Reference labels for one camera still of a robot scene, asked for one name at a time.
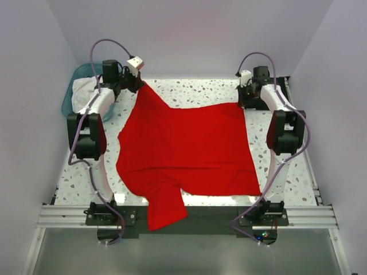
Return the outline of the red t shirt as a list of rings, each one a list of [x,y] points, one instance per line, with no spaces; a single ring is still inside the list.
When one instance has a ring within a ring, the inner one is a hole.
[[[188,216],[184,192],[261,194],[244,112],[236,103],[172,108],[144,85],[118,141],[116,170],[133,194],[148,201],[151,231]]]

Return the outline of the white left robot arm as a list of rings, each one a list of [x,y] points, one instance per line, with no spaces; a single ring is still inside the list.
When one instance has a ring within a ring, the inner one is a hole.
[[[96,86],[92,98],[76,113],[67,116],[70,166],[84,163],[87,166],[93,198],[110,207],[114,193],[107,179],[104,154],[107,137],[103,127],[103,117],[118,99],[122,90],[132,93],[144,86],[140,69],[144,61],[138,56],[130,56],[125,66],[117,60],[102,62],[102,73],[98,74],[94,64]]]

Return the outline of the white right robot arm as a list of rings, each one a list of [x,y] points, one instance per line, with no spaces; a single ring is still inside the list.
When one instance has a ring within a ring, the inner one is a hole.
[[[261,201],[254,210],[281,214],[290,162],[303,144],[306,114],[290,104],[276,80],[271,80],[267,66],[255,67],[252,72],[241,70],[236,76],[239,78],[238,105],[259,109],[259,104],[264,103],[272,113],[266,136],[270,150],[268,178]]]

